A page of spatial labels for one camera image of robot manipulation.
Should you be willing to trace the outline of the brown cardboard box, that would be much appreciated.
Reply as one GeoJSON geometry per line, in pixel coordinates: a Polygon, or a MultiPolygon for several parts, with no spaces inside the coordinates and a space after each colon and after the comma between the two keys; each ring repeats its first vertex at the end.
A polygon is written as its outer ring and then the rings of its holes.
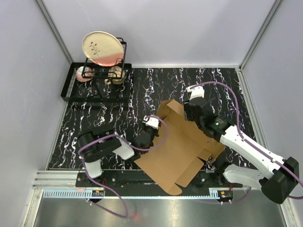
{"type": "Polygon", "coordinates": [[[135,163],[166,193],[179,195],[204,162],[216,159],[225,146],[186,121],[182,104],[174,99],[162,101],[157,116],[165,122],[153,140],[157,148],[135,163]]]}

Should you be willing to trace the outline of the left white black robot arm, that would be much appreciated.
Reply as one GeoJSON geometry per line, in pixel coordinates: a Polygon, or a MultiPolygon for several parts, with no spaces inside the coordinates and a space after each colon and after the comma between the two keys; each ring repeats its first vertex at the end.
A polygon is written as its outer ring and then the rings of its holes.
{"type": "Polygon", "coordinates": [[[123,160],[135,161],[154,146],[155,137],[158,137],[158,130],[150,126],[145,126],[144,130],[131,142],[124,141],[109,126],[98,126],[81,132],[77,143],[80,158],[88,171],[86,182],[91,187],[98,187],[102,183],[101,159],[103,157],[114,153],[123,160]]]}

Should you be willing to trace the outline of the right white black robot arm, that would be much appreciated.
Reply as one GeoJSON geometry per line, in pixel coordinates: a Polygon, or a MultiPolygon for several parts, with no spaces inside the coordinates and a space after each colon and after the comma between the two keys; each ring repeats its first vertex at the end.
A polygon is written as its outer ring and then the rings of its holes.
{"type": "Polygon", "coordinates": [[[195,122],[207,137],[235,150],[255,169],[224,165],[215,175],[219,187],[239,183],[258,189],[272,202],[282,204],[299,183],[299,163],[293,157],[287,159],[274,154],[238,130],[225,117],[215,115],[210,104],[202,97],[183,103],[185,119],[195,122]]]}

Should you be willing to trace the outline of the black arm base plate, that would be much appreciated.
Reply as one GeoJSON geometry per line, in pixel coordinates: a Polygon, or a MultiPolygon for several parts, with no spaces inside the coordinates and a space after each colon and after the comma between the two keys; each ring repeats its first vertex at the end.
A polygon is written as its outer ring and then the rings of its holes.
{"type": "MultiPolygon", "coordinates": [[[[105,170],[102,175],[94,179],[96,182],[109,186],[111,188],[140,184],[156,184],[142,170],[105,170]]],[[[79,171],[76,176],[75,185],[78,187],[97,187],[86,175],[85,172],[79,171]]],[[[202,188],[241,188],[243,185],[239,183],[229,183],[222,175],[217,174],[214,170],[200,170],[190,181],[189,186],[202,188]]]]}

